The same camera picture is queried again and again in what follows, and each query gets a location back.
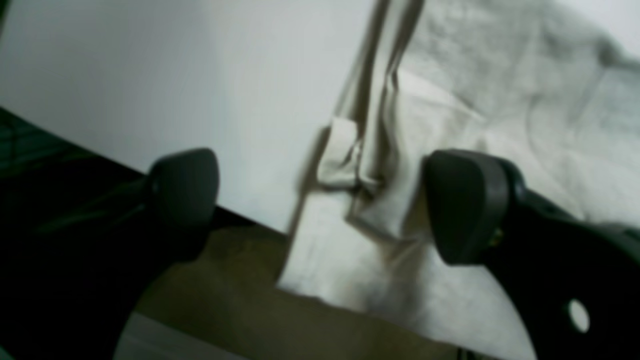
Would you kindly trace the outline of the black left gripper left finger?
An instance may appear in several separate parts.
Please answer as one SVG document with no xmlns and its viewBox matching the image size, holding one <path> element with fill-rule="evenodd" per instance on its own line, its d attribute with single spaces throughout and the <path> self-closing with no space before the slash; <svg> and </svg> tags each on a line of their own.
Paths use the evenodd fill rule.
<svg viewBox="0 0 640 360">
<path fill-rule="evenodd" d="M 147 174 L 82 159 L 1 181 L 1 351 L 14 360 L 110 360 L 139 298 L 203 250 L 215 153 L 163 156 Z"/>
</svg>

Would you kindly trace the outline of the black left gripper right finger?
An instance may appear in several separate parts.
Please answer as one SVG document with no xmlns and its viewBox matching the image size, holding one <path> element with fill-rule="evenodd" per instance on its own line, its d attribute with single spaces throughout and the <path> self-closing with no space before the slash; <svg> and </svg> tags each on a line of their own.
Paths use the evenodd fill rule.
<svg viewBox="0 0 640 360">
<path fill-rule="evenodd" d="M 637 229 L 576 219 L 485 153 L 437 150 L 423 176 L 439 255 L 490 271 L 539 360 L 639 358 Z"/>
</svg>

